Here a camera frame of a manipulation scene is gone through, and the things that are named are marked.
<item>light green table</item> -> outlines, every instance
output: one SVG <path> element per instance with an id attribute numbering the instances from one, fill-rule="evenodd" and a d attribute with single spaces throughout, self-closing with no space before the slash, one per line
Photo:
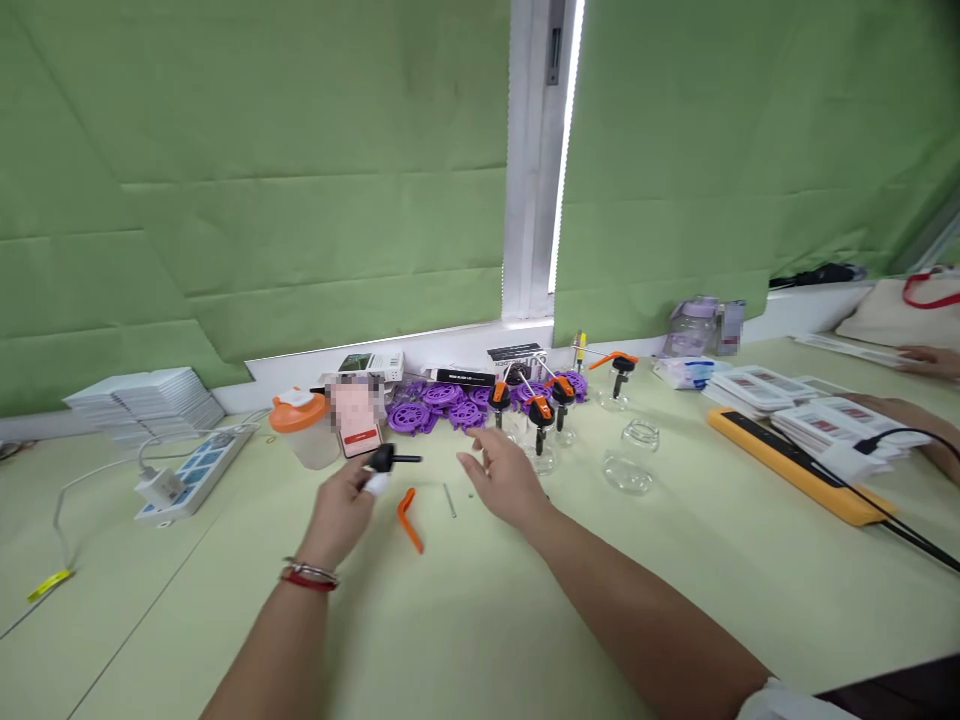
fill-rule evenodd
<path id="1" fill-rule="evenodd" d="M 778 340 L 736 362 L 904 397 L 960 423 L 954 388 L 853 358 Z M 558 507 L 673 583 L 798 690 L 960 651 L 960 578 L 882 529 L 821 509 L 707 427 L 706 398 L 671 391 L 646 369 L 628 388 L 662 429 L 658 486 L 633 498 L 607 485 L 600 458 L 629 418 L 591 403 L 571 416 L 581 442 L 544 481 Z M 398 442 L 425 461 L 395 472 L 343 568 L 322 680 L 329 716 L 642 715 L 542 563 L 470 497 L 454 457 L 468 440 L 441 423 Z M 0 622 L 57 569 L 49 517 L 60 485 L 112 457 L 91 436 L 41 443 L 0 466 Z M 960 491 L 919 455 L 897 467 L 871 487 L 960 555 Z M 303 470 L 262 434 L 197 515 L 163 530 L 132 522 L 130 470 L 78 489 L 65 520 L 82 542 L 79 574 L 0 642 L 0 716 L 196 717 L 328 474 Z M 410 486 L 422 557 L 396 522 Z"/>

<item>black object on windowsill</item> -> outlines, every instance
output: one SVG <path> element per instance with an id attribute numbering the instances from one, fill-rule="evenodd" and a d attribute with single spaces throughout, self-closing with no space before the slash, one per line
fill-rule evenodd
<path id="1" fill-rule="evenodd" d="M 773 278 L 770 281 L 770 289 L 778 290 L 788 287 L 800 287 L 801 285 L 825 285 L 836 282 L 856 282 L 863 280 L 867 276 L 867 269 L 862 265 L 851 265 L 850 263 L 827 263 L 821 265 L 816 270 L 805 273 L 797 273 L 789 278 Z"/>

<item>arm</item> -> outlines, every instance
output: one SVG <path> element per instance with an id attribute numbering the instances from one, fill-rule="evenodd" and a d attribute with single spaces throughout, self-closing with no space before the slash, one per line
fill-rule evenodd
<path id="1" fill-rule="evenodd" d="M 363 534 L 373 495 L 367 456 L 354 458 L 317 492 L 297 560 L 334 572 Z M 278 582 L 201 720 L 301 720 L 319 705 L 329 593 Z"/>
<path id="2" fill-rule="evenodd" d="M 670 585 L 556 510 L 502 433 L 469 434 L 484 465 L 457 457 L 480 499 L 540 554 L 637 695 L 664 720 L 736 717 L 770 671 Z"/>
<path id="3" fill-rule="evenodd" d="M 885 415 L 907 427 L 935 433 L 960 450 L 960 429 L 947 420 L 924 410 L 919 405 L 908 403 L 906 400 L 878 398 L 858 393 L 848 393 L 842 397 L 853 400 L 858 405 L 863 405 L 865 408 Z M 924 445 L 921 450 L 924 455 L 930 458 L 930 462 L 940 468 L 940 471 L 951 482 L 960 485 L 960 461 L 950 452 L 950 448 L 932 440 L 928 445 Z"/>

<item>red bracelet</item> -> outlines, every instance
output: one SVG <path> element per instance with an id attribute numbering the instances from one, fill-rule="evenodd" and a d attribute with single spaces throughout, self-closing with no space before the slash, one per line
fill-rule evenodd
<path id="1" fill-rule="evenodd" d="M 316 590 L 317 592 L 333 592 L 337 589 L 337 586 L 333 583 L 309 580 L 295 572 L 292 568 L 284 568 L 283 572 L 280 573 L 280 579 L 286 580 L 288 583 L 292 583 L 293 585 L 305 587 L 308 590 Z"/>

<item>white wall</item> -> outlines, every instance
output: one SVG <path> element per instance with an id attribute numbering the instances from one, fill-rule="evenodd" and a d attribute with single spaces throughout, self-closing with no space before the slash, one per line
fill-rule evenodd
<path id="1" fill-rule="evenodd" d="M 743 341 L 749 343 L 831 330 L 853 311 L 869 289 L 869 283 L 849 283 L 772 292 L 764 314 L 747 321 Z M 252 360 L 247 363 L 247 368 L 253 382 L 216 388 L 213 394 L 229 414 L 249 413 L 269 407 L 274 395 L 293 385 L 314 384 L 322 373 L 336 370 L 349 353 L 403 350 L 407 369 L 419 372 L 428 363 L 483 367 L 487 349 L 530 342 L 546 348 L 553 346 L 552 318 L 451 328 Z M 649 357 L 658 352 L 662 344 L 663 336 L 660 336 L 590 343 L 590 347 L 599 352 L 621 350 Z M 573 350 L 559 347 L 551 351 L 549 362 L 555 366 L 570 365 L 572 358 Z M 86 432 L 92 430 L 70 411 L 0 418 L 0 439 L 4 440 L 43 440 Z"/>

